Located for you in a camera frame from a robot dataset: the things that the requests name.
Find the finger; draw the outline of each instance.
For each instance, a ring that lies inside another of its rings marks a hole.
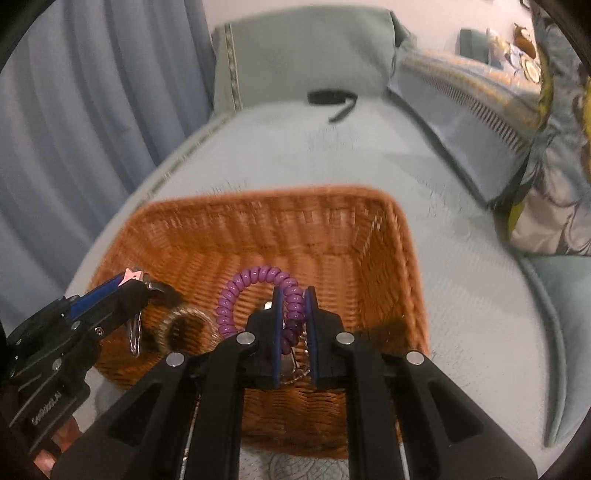
[[[41,470],[41,472],[43,472],[47,477],[49,477],[55,462],[56,458],[46,450],[40,451],[35,457],[35,465],[37,465],[39,470]]]
[[[61,449],[62,452],[65,452],[72,443],[74,443],[78,438],[80,438],[81,432],[78,428],[78,423],[74,417],[70,417],[70,419],[62,425],[62,427],[53,434],[51,439],[56,443],[56,445]]]

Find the teal cushion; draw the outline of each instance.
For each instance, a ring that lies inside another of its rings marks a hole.
[[[395,45],[409,35],[389,10],[368,7],[290,8],[222,25],[214,32],[214,111],[305,102],[327,88],[381,96]]]

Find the purple coil keychain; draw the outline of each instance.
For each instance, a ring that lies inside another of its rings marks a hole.
[[[289,355],[291,347],[296,346],[300,335],[304,332],[304,297],[297,280],[289,273],[282,272],[278,267],[265,265],[245,269],[232,277],[220,293],[216,308],[218,331],[224,340],[238,333],[234,323],[234,305],[240,293],[255,283],[273,283],[283,290],[283,297],[287,304],[284,311],[284,327],[281,335],[281,353]]]

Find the pink tag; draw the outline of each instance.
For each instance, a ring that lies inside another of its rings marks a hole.
[[[125,270],[125,275],[123,276],[123,280],[121,280],[121,283],[119,284],[119,286],[123,285],[128,280],[142,281],[143,278],[144,278],[144,272],[142,272],[141,270],[138,270],[137,272],[133,272],[133,271],[131,271],[130,268],[128,268],[127,270]]]

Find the wicker basket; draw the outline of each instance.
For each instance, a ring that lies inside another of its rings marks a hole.
[[[387,195],[364,187],[249,192],[154,203],[139,210],[103,259],[93,286],[140,266],[185,299],[213,311],[223,285],[253,265],[277,265],[302,287],[314,285],[320,307],[345,328],[365,332],[381,351],[428,353],[428,327],[410,232]],[[271,287],[246,289],[235,307],[243,326]],[[122,329],[103,341],[98,368],[130,387],[161,354],[151,340],[166,315],[143,316],[144,353],[130,356]],[[215,346],[211,328],[187,327],[183,349]],[[297,355],[304,356],[298,346]],[[346,409],[340,392],[319,393],[307,378],[274,391],[247,391],[243,441],[295,455],[346,458]]]

